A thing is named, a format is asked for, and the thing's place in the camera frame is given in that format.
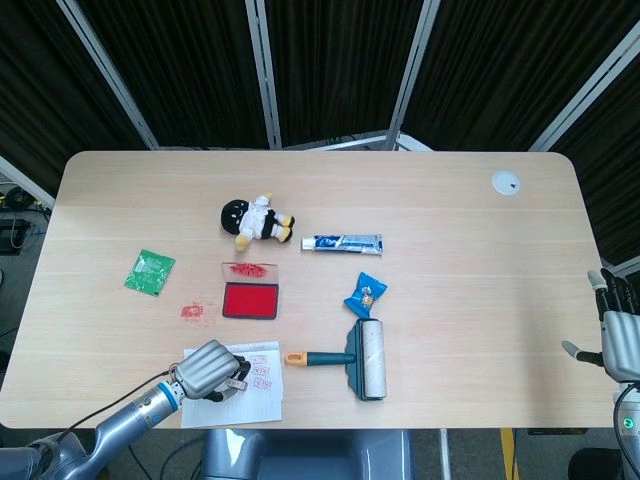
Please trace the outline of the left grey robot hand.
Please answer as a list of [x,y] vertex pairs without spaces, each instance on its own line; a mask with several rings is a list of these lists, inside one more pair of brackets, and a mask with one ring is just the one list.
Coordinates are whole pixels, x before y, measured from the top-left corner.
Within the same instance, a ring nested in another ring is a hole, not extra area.
[[187,399],[220,403],[246,390],[250,370],[249,360],[211,340],[178,363],[171,377]]

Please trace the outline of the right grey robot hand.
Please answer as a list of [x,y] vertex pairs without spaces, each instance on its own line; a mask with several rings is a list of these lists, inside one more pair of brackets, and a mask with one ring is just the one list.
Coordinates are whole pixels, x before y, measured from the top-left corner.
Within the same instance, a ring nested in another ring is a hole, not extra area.
[[602,367],[617,383],[639,381],[639,293],[607,269],[587,273],[598,311],[601,351],[585,351],[563,340],[564,351],[577,361]]

